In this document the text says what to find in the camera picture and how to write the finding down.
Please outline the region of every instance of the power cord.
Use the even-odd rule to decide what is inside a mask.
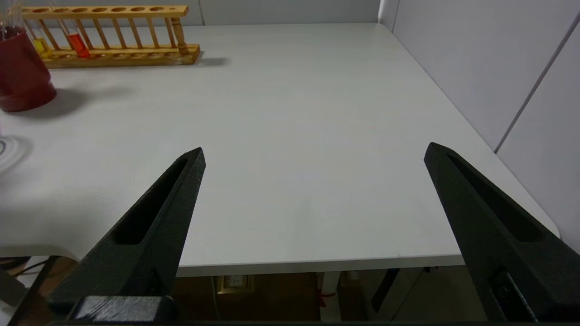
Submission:
[[[218,291],[216,289],[216,285],[215,282],[213,281],[214,276],[211,277],[212,279],[212,295],[213,295],[213,308],[216,310],[216,316],[218,317],[217,320],[222,320],[222,317],[219,314],[219,309],[218,309],[218,299],[216,298],[216,292]]]
[[[401,302],[401,304],[397,308],[397,311],[395,311],[395,314],[393,315],[393,318],[391,318],[391,321],[395,320],[395,317],[397,317],[399,311],[401,311],[401,308],[405,305],[405,301],[407,301],[407,298],[409,298],[409,294],[411,294],[411,292],[413,291],[413,288],[415,288],[415,285],[419,281],[419,277],[421,277],[421,275],[423,275],[424,271],[425,271],[425,269],[422,269],[421,272],[419,273],[419,276],[417,276],[417,278],[415,279],[415,282],[411,286],[411,289],[409,290],[409,292],[407,292],[407,295],[405,295],[405,298],[403,299],[403,301]]]
[[[26,273],[27,271],[29,271],[29,270],[31,270],[31,269],[33,269],[33,268],[36,268],[36,267],[38,267],[38,266],[40,266],[40,265],[44,265],[44,264],[46,264],[47,262],[48,262],[48,259],[47,259],[47,260],[43,260],[43,261],[41,261],[41,262],[39,262],[39,263],[36,263],[36,264],[34,264],[34,265],[32,265],[32,266],[28,266],[28,267],[26,267],[25,269],[23,269],[23,270],[19,271],[18,273],[16,273],[16,274],[12,275],[12,277],[18,277],[18,276],[20,276],[20,275],[22,275],[22,274]]]

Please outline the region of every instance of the red container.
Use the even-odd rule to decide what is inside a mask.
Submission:
[[[24,29],[0,41],[0,108],[26,111],[50,102],[56,96],[50,74]]]

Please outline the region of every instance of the orange liquid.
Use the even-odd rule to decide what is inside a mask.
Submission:
[[[70,34],[67,36],[68,40],[71,41],[73,48],[77,51],[77,56],[79,58],[88,58],[90,56],[89,49],[86,48],[85,41],[82,40],[78,33]]]

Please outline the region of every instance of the wooden test tube rack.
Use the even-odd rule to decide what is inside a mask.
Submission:
[[[120,66],[173,66],[193,64],[200,53],[199,44],[186,44],[180,18],[187,14],[187,6],[82,6],[82,7],[26,7],[22,8],[22,18],[30,27],[35,20],[47,37],[52,57],[43,59],[48,68],[120,67]],[[152,45],[141,42],[135,19],[147,20]],[[160,45],[153,25],[153,19],[163,19],[169,35],[169,45]],[[136,46],[128,46],[119,26],[119,20],[127,19],[135,38]],[[47,28],[46,20],[72,20],[78,27],[90,57],[80,58],[67,46],[58,44]],[[83,20],[91,20],[103,46],[93,46]],[[111,20],[119,45],[106,38],[100,21]]]

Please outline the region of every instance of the white table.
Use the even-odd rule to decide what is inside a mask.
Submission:
[[[82,258],[196,147],[207,168],[179,276],[461,264],[429,142],[558,234],[384,26],[184,30],[199,65],[52,70],[56,100],[0,115],[32,146],[0,179],[0,256]]]

